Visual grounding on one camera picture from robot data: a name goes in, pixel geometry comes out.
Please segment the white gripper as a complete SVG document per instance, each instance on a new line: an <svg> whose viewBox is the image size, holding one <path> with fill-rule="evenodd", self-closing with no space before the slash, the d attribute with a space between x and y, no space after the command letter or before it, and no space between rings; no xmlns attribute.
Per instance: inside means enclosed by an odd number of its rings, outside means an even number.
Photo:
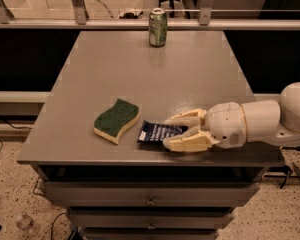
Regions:
<svg viewBox="0 0 300 240"><path fill-rule="evenodd" d="M213 144L223 149L242 147L247 140L243 109L235 102L217 104L208 111L198 108L178 113L164 123L188 128L204 125ZM193 153L207 151L212 147L212 140L206 132L199 130L194 134L165 138L163 145L172 152Z"/></svg>

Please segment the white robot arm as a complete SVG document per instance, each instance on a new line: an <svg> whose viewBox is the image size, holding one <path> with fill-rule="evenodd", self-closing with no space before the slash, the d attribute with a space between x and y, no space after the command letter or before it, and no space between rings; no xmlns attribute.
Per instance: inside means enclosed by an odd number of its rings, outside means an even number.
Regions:
<svg viewBox="0 0 300 240"><path fill-rule="evenodd" d="M173 152L201 152L212 146L229 149L248 142L299 147L300 82L286 86L277 101L221 103L209 110L179 113L165 123L188 128L163 139L165 148Z"/></svg>

